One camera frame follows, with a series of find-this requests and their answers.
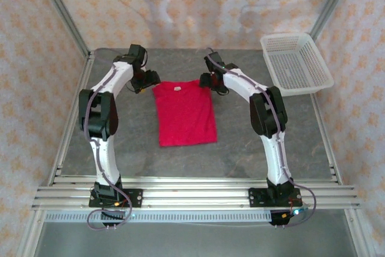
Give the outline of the red t-shirt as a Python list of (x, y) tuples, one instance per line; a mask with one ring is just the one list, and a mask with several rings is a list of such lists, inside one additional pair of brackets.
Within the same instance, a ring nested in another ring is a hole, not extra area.
[(199, 80), (163, 81), (152, 89), (161, 147), (195, 146), (217, 142), (211, 91)]

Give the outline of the white perforated plastic basket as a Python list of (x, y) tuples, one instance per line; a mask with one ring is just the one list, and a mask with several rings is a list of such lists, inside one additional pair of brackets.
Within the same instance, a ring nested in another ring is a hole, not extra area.
[(334, 85), (334, 79), (309, 34), (265, 35), (260, 44), (273, 84), (283, 97), (314, 94)]

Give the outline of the grey metal lower panel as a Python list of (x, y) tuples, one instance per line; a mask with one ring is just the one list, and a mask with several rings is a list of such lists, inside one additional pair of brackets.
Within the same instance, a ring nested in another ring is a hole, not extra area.
[(134, 223), (104, 232), (80, 223), (43, 226), (34, 257), (357, 257), (344, 224), (269, 226)]

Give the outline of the aluminium table side rail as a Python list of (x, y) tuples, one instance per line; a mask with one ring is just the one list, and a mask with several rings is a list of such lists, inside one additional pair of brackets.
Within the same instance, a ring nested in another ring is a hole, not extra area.
[(324, 122), (324, 118), (322, 116), (322, 111), (319, 106), (318, 99), (315, 94), (310, 95), (310, 99), (312, 101), (313, 109), (315, 112), (315, 116), (318, 122), (319, 130), (321, 133), (322, 141), (324, 144), (325, 152), (327, 154), (327, 159), (329, 163), (330, 173), (331, 173), (331, 180), (333, 182), (336, 182), (338, 185), (343, 185), (343, 180), (341, 177), (341, 173), (339, 171), (335, 155), (333, 152), (332, 144), (330, 137), (328, 136), (327, 128)]
[(72, 137), (73, 130), (78, 119), (78, 94), (87, 85), (90, 72), (93, 66), (93, 62), (94, 62), (94, 53), (95, 51), (89, 52), (89, 54), (85, 58), (84, 67), (79, 77), (79, 81), (77, 83), (77, 86), (75, 88), (75, 92), (72, 98), (72, 103), (69, 111), (70, 114), (64, 126), (64, 131), (61, 136), (57, 154), (54, 158), (52, 169), (47, 181), (48, 186), (53, 185), (56, 176), (60, 175), (60, 173), (57, 173), (57, 171), (58, 170), (61, 171), (61, 168), (63, 167), (63, 162), (66, 158), (67, 150), (70, 144), (70, 139)]

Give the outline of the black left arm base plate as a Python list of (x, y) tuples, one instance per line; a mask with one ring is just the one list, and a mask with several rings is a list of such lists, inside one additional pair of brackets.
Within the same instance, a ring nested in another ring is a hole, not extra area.
[[(141, 208), (143, 201), (142, 189), (123, 188), (122, 191), (128, 196), (133, 208)], [(118, 193), (118, 196), (103, 196), (97, 195), (95, 190), (91, 191), (91, 196), (88, 202), (90, 208), (128, 208), (130, 207), (127, 199)]]

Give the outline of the aluminium frame post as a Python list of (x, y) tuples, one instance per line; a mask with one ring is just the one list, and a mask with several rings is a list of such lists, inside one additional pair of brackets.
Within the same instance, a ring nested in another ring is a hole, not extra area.
[(51, 0), (53, 6), (57, 10), (61, 20), (64, 22), (65, 27), (69, 30), (70, 35), (73, 37), (78, 49), (81, 54), (88, 58), (90, 55), (90, 50), (86, 45), (79, 29), (76, 27), (76, 24), (70, 15), (65, 3), (63, 0)]
[(315, 41), (321, 34), (325, 24), (327, 23), (329, 17), (331, 16), (338, 3), (339, 0), (326, 0), (319, 17), (317, 18), (314, 26), (310, 31), (310, 36), (313, 41)]

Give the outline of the aluminium mounting rail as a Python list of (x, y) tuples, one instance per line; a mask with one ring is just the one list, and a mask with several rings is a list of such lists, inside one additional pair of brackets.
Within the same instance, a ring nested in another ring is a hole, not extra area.
[[(51, 186), (38, 187), (33, 209), (88, 209), (91, 176), (57, 176)], [(123, 178), (123, 187), (143, 190), (143, 210), (249, 210), (250, 188), (265, 188), (265, 180), (236, 178)], [(352, 185), (333, 181), (303, 182), (301, 198), (318, 209), (359, 209), (362, 201)]]

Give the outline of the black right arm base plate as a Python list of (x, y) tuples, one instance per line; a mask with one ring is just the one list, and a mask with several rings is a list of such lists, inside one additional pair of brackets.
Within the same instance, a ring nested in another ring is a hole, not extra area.
[(249, 188), (250, 207), (301, 207), (303, 201), (298, 188), (289, 193), (275, 193), (272, 188)]

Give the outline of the black right electronics bracket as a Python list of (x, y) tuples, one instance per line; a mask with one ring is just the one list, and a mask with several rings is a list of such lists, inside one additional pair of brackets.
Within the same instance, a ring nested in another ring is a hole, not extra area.
[(292, 228), (305, 223), (313, 215), (308, 209), (274, 210), (271, 211), (271, 221), (275, 228)]

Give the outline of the aluminium frame leg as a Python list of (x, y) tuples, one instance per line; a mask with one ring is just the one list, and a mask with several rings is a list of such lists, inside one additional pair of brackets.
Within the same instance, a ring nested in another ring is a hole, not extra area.
[(34, 257), (45, 222), (46, 211), (33, 211), (22, 235), (16, 257)]
[(358, 257), (376, 257), (370, 224), (362, 209), (345, 209), (345, 216)]

